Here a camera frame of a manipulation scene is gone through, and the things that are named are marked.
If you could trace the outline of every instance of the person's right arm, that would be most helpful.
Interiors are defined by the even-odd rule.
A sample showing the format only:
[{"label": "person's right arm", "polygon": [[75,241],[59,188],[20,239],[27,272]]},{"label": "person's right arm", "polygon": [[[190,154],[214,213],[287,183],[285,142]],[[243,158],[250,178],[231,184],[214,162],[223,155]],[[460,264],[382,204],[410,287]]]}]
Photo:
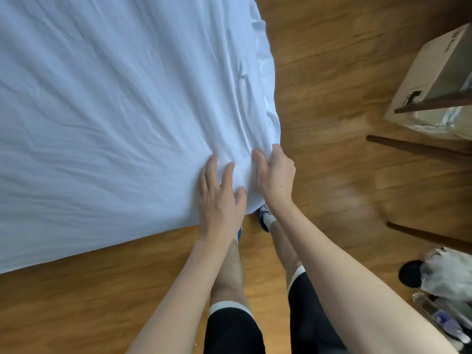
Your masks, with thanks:
[{"label": "person's right arm", "polygon": [[327,238],[292,202],[295,167],[280,145],[253,152],[259,186],[285,231],[334,329],[353,354],[457,354],[427,320]]}]

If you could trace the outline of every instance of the white trim on shorts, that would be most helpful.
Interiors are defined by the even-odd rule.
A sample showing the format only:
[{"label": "white trim on shorts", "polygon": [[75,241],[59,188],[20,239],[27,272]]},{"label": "white trim on shorts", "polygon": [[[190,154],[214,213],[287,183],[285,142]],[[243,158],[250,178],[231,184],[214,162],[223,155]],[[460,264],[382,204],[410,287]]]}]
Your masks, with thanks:
[{"label": "white trim on shorts", "polygon": [[233,302],[233,301],[221,301],[221,302],[215,303],[209,308],[209,315],[212,315],[217,310],[224,309],[224,308],[241,309],[241,310],[244,310],[247,314],[249,314],[252,318],[254,318],[249,308],[246,308],[241,303]]},{"label": "white trim on shorts", "polygon": [[292,284],[293,284],[294,281],[298,278],[298,276],[299,276],[300,274],[305,273],[305,272],[306,272],[306,271],[305,271],[305,267],[303,267],[303,266],[300,266],[300,267],[298,267],[298,268],[296,269],[294,275],[292,276],[292,279],[290,280],[290,283],[289,283],[288,286],[287,286],[287,294],[290,292],[290,288],[292,287]]}]

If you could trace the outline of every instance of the black round object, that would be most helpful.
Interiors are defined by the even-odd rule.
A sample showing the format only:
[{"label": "black round object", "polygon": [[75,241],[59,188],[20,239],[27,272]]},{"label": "black round object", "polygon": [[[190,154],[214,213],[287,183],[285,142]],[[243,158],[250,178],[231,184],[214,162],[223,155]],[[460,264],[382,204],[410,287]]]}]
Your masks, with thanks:
[{"label": "black round object", "polygon": [[406,262],[398,271],[398,279],[410,288],[421,287],[421,265],[423,261],[414,260]]}]

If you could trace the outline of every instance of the sneaker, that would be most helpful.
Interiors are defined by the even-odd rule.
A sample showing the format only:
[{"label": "sneaker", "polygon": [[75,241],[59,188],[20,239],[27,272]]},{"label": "sneaker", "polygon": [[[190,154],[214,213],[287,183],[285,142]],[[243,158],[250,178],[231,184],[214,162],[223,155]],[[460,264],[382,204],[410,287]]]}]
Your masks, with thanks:
[{"label": "sneaker", "polygon": [[259,208],[259,224],[261,225],[261,227],[263,228],[263,230],[265,232],[270,232],[266,226],[266,224],[264,223],[264,216],[266,214],[269,214],[269,215],[272,215],[272,213],[270,212],[270,210],[268,209],[267,205],[266,204],[263,204],[260,208]]}]

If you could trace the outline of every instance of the person's left arm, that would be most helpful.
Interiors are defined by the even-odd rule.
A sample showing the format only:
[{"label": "person's left arm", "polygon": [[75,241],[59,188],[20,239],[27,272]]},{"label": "person's left arm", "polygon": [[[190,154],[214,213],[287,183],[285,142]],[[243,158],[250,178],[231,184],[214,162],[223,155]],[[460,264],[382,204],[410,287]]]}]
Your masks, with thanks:
[{"label": "person's left arm", "polygon": [[246,213],[246,193],[233,193],[234,163],[220,185],[212,155],[198,180],[201,237],[176,281],[129,347],[127,354],[188,354],[192,352],[200,317]]}]

